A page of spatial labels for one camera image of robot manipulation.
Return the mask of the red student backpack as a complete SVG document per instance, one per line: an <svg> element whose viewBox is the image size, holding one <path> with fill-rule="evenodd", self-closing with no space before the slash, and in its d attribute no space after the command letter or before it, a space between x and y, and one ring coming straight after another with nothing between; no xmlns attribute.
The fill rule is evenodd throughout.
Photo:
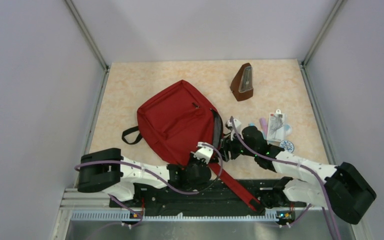
<svg viewBox="0 0 384 240"><path fill-rule="evenodd" d="M180 80L162 90L138 108L136 118L137 126L122 132L121 138L126 144L135 145L145 140L163 161L186 166L198 142L208 143L214 148L209 163L211 173L253 211L265 212L264 205L223 170L220 153L223 121L213 104L192 84ZM129 142L126 136L134 132L138 135ZM199 193L210 187L209 182L202 185Z"/></svg>

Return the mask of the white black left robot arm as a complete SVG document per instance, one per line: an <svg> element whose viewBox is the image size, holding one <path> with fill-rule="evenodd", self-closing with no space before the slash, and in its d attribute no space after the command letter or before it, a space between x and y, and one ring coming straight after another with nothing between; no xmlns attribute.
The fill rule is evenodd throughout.
<svg viewBox="0 0 384 240"><path fill-rule="evenodd" d="M182 195L196 195L200 187L212 177L209 168L214 148L199 143L197 151L190 153L185 166L179 164L151 165L129 159L119 148L109 148L83 155L78 171L77 190L80 193L103 192L129 207L140 202L135 184L155 189L169 188Z"/></svg>

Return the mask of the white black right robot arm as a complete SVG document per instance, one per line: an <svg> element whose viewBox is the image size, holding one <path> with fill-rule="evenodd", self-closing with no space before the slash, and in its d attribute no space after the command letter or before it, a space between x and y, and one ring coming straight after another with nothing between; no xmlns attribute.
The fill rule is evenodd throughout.
<svg viewBox="0 0 384 240"><path fill-rule="evenodd" d="M255 126L239 130L227 126L221 148L227 160L239 156L252 157L256 164L268 171L283 174L283 183L273 192L279 206L303 202L325 208L343 221L356 225L377 198L354 165L315 162L269 144Z"/></svg>

